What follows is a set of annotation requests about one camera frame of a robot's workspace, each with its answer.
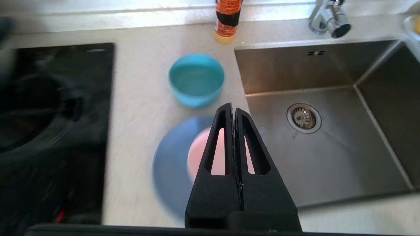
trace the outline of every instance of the stainless steel sink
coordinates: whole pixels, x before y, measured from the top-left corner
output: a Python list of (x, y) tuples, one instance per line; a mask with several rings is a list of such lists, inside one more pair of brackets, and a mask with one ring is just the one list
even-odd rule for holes
[(235, 51), (299, 208), (420, 187), (420, 64), (404, 42)]

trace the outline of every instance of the black cooktop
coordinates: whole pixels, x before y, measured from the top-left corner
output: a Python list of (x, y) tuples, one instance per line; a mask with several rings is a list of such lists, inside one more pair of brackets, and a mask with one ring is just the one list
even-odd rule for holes
[(101, 223), (113, 55), (111, 43), (17, 50), (0, 91), (0, 236)]

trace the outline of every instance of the blue bowl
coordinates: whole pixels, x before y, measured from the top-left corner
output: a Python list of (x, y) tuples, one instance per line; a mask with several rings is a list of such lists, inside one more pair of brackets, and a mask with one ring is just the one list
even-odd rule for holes
[(190, 54), (177, 60), (169, 71), (169, 82), (175, 98), (190, 108), (204, 108), (222, 93), (225, 72), (214, 58)]

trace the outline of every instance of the chrome faucet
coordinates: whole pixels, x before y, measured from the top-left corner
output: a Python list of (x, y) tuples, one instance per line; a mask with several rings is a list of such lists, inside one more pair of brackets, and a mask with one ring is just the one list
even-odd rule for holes
[(331, 37), (340, 38), (347, 34), (351, 25), (341, 9), (344, 0), (323, 0), (309, 19), (309, 29), (316, 34), (330, 32)]

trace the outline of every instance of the orange label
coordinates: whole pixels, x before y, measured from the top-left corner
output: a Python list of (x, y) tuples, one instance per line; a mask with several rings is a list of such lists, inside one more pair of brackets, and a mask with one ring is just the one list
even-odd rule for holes
[(217, 0), (216, 10), (224, 15), (233, 15), (241, 9), (242, 0)]
[(216, 33), (222, 37), (231, 37), (236, 33), (236, 26), (225, 25), (220, 20), (216, 22)]

